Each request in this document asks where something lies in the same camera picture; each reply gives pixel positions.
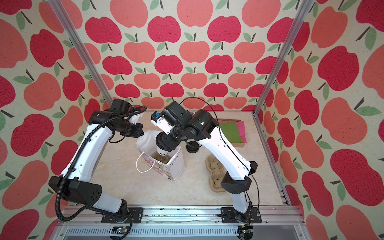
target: patterned fabric wall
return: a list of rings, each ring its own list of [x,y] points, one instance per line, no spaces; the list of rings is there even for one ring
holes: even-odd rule
[[[83,26],[80,9],[63,4]],[[71,160],[101,98],[48,2],[4,0],[0,12],[0,239],[47,240],[57,222],[48,180]]]
[[[317,0],[259,113],[313,240],[384,238],[383,13],[382,0]]]
[[[172,99],[196,96],[217,110],[234,111],[254,109],[299,5],[286,6],[289,0],[75,3],[84,21],[76,26],[78,34],[100,51],[95,64],[113,97],[162,109]],[[101,98],[98,92],[94,96]],[[204,102],[188,99],[183,105],[200,109]]]

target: green paper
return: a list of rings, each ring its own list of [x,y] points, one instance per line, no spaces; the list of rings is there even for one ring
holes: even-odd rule
[[[230,143],[243,143],[235,122],[221,122],[220,128]]]

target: gift bag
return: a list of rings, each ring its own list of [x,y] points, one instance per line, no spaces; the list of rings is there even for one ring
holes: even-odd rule
[[[171,159],[167,164],[151,157],[151,155],[157,151],[156,136],[159,133],[159,131],[144,132],[144,135],[137,139],[136,147],[151,168],[153,168],[156,172],[160,173],[171,182],[175,183],[185,169],[183,153],[181,151],[181,147],[178,146],[175,150],[168,154]]]

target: white bag handle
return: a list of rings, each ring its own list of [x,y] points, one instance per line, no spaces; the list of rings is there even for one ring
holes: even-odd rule
[[[143,155],[143,153],[144,153],[144,151],[140,154],[140,156],[139,156],[139,157],[137,158],[137,160],[136,160],[136,169],[138,170],[138,172],[141,172],[141,173],[148,172],[148,171],[151,170],[151,169],[153,168],[153,166],[155,165],[155,161],[153,161],[153,164],[152,164],[152,166],[150,167],[150,169],[148,169],[148,170],[146,170],[146,171],[144,171],[144,172],[140,171],[140,170],[137,168],[137,162],[139,161],[139,158]]]

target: black mounting plate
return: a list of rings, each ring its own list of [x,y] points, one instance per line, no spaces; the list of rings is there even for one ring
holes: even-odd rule
[[[262,223],[262,217],[260,215],[260,211],[258,208],[255,208],[255,209],[252,208],[251,214],[253,216],[252,223]],[[223,223],[239,223],[235,218],[235,212],[233,207],[222,207],[221,215],[226,216],[226,217],[221,217]]]
[[[132,215],[133,223],[141,223],[141,218],[143,214],[143,208],[142,207],[129,207],[129,214]],[[122,223],[118,222],[120,220],[120,217],[115,217],[111,215],[105,215],[101,219],[101,223]]]

